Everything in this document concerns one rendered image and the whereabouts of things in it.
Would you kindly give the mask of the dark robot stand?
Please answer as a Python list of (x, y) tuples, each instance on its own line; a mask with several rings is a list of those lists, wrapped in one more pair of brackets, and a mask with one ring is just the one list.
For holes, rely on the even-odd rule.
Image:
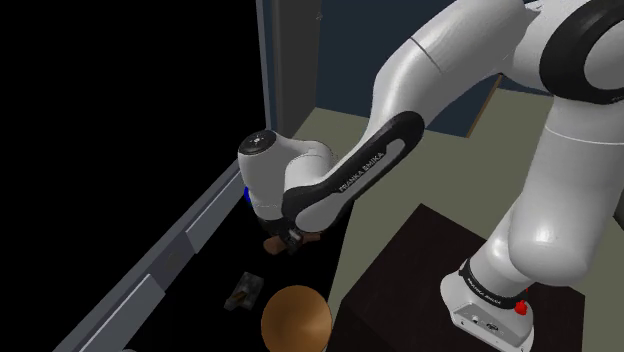
[(484, 242), (419, 205), (342, 299), (326, 352), (498, 352), (454, 326), (440, 295)]

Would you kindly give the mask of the brown wooden block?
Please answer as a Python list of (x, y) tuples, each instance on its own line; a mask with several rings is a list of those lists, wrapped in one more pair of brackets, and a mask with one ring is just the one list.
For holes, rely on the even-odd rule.
[[(307, 233), (302, 236), (300, 244), (305, 245), (307, 243), (315, 242), (320, 239), (321, 239), (320, 233)], [(263, 242), (263, 247), (265, 251), (271, 255), (277, 255), (287, 250), (287, 244), (279, 236), (272, 236), (266, 239)]]

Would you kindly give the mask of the brown round bowl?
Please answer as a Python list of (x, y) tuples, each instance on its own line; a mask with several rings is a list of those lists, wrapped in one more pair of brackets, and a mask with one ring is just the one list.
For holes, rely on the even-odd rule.
[(332, 327), (327, 300), (303, 285), (276, 292), (261, 317), (261, 336), (269, 352), (324, 352)]

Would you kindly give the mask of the grey door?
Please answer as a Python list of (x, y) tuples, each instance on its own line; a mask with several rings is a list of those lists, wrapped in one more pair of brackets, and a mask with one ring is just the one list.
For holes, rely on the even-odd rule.
[(293, 137), (316, 107), (322, 0), (255, 0), (266, 127)]

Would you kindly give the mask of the grey drawer cabinet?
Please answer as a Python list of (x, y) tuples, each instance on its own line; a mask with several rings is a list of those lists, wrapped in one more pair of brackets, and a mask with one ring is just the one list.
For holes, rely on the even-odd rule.
[(52, 352), (122, 352), (243, 189), (233, 162)]

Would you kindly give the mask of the dark grey box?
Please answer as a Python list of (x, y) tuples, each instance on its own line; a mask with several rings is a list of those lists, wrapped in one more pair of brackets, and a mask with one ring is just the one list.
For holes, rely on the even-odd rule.
[(264, 286), (264, 279), (244, 272), (232, 294), (226, 299), (224, 308), (228, 311), (238, 307), (251, 311)]

